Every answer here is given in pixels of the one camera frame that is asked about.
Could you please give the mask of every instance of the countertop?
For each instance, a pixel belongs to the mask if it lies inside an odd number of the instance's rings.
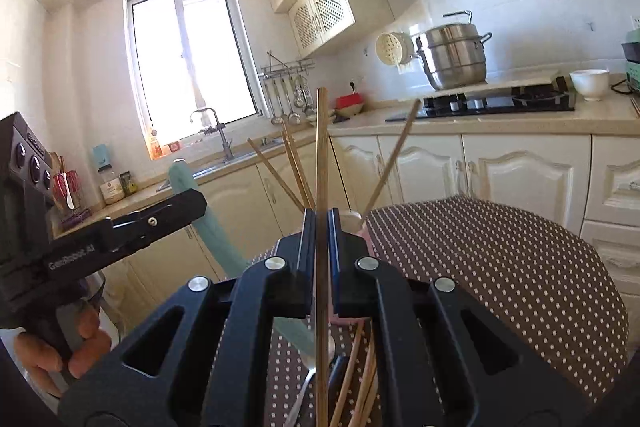
[[[330,125],[329,136],[399,135],[404,127],[404,122],[388,123],[385,122],[385,118],[408,110],[409,105],[396,105],[395,107],[368,111],[346,122]],[[596,134],[640,137],[640,116],[628,96],[611,93],[601,102],[587,102],[578,95],[575,111],[572,112],[500,114],[418,120],[414,123],[411,134]],[[316,131],[315,129],[306,129],[298,132],[294,135],[294,140],[298,147],[312,143],[316,140]],[[284,146],[281,145],[264,154],[267,158],[272,158],[283,153]],[[255,155],[244,157],[198,179],[198,185],[257,163],[258,158]],[[156,192],[161,184],[162,182],[151,185],[96,212],[78,227],[84,227],[108,216],[120,217],[168,198],[171,195],[171,188]]]

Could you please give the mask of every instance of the bundle of chopsticks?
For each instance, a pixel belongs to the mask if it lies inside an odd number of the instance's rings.
[[[373,194],[369,198],[369,203],[360,218],[360,226],[362,226],[367,219],[370,211],[376,203],[376,200],[382,192],[382,188],[385,186],[386,181],[391,173],[398,155],[402,150],[404,141],[409,135],[412,124],[415,121],[415,117],[420,109],[420,101],[415,100],[409,116],[407,117],[406,124],[402,133],[396,143],[388,163],[385,166],[385,170],[382,173],[378,184],[373,191]],[[315,341],[316,341],[316,426],[317,427],[337,427],[342,416],[344,406],[347,400],[347,395],[351,387],[351,380],[353,379],[353,373],[358,359],[358,352],[360,350],[360,343],[364,332],[364,320],[358,322],[356,333],[353,340],[353,346],[351,347],[351,354],[349,356],[349,362],[344,375],[344,381],[340,388],[340,394],[334,408],[334,413],[329,422],[328,418],[328,380],[329,380],[329,254],[328,254],[328,242],[327,242],[327,213],[328,213],[328,100],[327,90],[325,87],[318,89],[318,126],[316,134],[316,200],[314,200],[313,194],[309,183],[306,180],[305,173],[300,163],[300,157],[295,143],[289,133],[289,127],[284,121],[282,124],[282,139],[284,147],[287,152],[287,157],[293,171],[296,185],[302,197],[302,201],[298,199],[293,190],[286,184],[282,177],[278,174],[276,169],[273,168],[271,163],[258,149],[255,143],[249,139],[249,145],[254,149],[258,158],[267,167],[273,178],[278,182],[278,185],[284,190],[286,195],[291,199],[293,204],[297,206],[300,212],[304,213],[306,208],[310,208],[316,212],[316,300],[314,309],[315,318]],[[378,374],[376,372],[376,349],[375,341],[373,338],[373,332],[369,337],[369,347],[367,349],[367,356],[364,365],[364,371],[362,373],[362,381],[358,390],[358,397],[356,399],[353,415],[349,421],[348,427],[363,427],[370,416],[373,409],[376,396],[378,395]]]

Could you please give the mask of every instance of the polka dot tablecloth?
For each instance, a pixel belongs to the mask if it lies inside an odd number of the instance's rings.
[[[625,367],[627,315],[614,283],[596,251],[556,223],[456,197],[379,208],[367,219],[367,230],[370,254],[411,279],[456,280],[593,403]],[[332,327],[337,354],[350,352],[354,330]],[[366,349],[362,343],[358,378]],[[266,426],[282,427],[305,376],[296,350],[274,333]],[[342,415],[344,427],[358,378]],[[298,418],[301,427],[314,424],[313,392],[312,383]],[[379,423],[377,403],[369,424]]]

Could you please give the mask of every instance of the human hand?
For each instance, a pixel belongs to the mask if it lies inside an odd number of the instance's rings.
[[[84,343],[71,356],[68,369],[73,377],[81,378],[98,359],[109,352],[111,337],[100,329],[98,312],[92,306],[82,309],[77,326]],[[62,357],[53,347],[35,335],[23,332],[15,337],[14,351],[37,386],[53,396],[62,396],[62,391],[53,383],[48,373],[61,371],[63,368]]]

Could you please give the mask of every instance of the faucet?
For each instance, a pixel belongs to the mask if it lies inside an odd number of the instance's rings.
[[[230,141],[226,140],[225,133],[223,131],[226,125],[223,123],[220,123],[220,120],[218,120],[218,114],[216,113],[215,109],[211,107],[203,107],[200,109],[196,109],[191,113],[190,121],[191,123],[193,123],[193,115],[196,114],[197,112],[206,112],[206,111],[211,111],[213,113],[213,117],[216,119],[216,126],[215,127],[210,126],[209,128],[203,129],[200,132],[204,133],[205,136],[207,136],[209,134],[215,133],[215,131],[218,131],[220,133],[220,139],[222,140],[222,149],[225,152],[226,161],[231,161],[234,158],[234,154],[231,150],[231,142],[233,142],[233,139],[231,139]]]

